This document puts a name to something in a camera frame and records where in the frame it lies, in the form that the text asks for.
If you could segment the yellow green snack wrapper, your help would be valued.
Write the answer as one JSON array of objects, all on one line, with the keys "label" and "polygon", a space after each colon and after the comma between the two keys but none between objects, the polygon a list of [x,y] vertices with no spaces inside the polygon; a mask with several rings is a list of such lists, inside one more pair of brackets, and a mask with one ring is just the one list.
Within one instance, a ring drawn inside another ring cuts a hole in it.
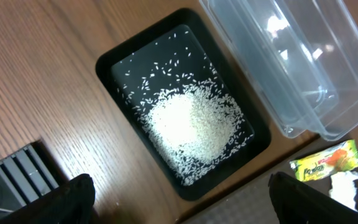
[{"label": "yellow green snack wrapper", "polygon": [[338,172],[358,168],[355,140],[347,140],[323,151],[289,162],[295,177],[301,182],[320,180]]}]

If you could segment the white rice pile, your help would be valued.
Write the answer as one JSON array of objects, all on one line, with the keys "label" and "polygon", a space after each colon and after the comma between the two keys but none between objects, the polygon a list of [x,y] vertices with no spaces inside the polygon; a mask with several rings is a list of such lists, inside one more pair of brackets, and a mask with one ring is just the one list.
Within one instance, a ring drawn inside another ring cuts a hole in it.
[{"label": "white rice pile", "polygon": [[254,137],[242,108],[186,25],[131,53],[111,73],[131,117],[184,186]]}]

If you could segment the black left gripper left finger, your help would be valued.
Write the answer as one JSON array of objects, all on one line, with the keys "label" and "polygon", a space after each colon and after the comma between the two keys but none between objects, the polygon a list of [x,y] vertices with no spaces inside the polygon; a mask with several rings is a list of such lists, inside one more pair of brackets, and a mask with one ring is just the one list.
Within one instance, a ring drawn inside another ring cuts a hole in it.
[{"label": "black left gripper left finger", "polygon": [[87,224],[92,218],[95,188],[81,174],[43,197],[0,219],[0,224]]}]

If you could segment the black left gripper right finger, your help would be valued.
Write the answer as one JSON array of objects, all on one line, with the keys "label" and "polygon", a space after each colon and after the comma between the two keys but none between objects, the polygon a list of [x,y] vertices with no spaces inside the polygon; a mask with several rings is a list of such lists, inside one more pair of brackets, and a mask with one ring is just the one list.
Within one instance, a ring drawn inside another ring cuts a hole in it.
[{"label": "black left gripper right finger", "polygon": [[358,212],[284,172],[272,174],[269,196],[280,224],[358,224]]}]

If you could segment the white tissue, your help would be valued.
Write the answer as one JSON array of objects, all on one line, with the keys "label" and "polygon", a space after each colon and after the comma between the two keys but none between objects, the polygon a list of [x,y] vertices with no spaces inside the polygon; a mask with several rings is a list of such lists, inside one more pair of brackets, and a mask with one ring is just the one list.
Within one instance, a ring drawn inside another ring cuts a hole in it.
[{"label": "white tissue", "polygon": [[358,180],[358,172],[337,172],[336,174],[331,175],[330,178],[331,189],[329,190],[329,196],[335,201],[358,213],[355,201],[357,187],[354,182],[355,180]]}]

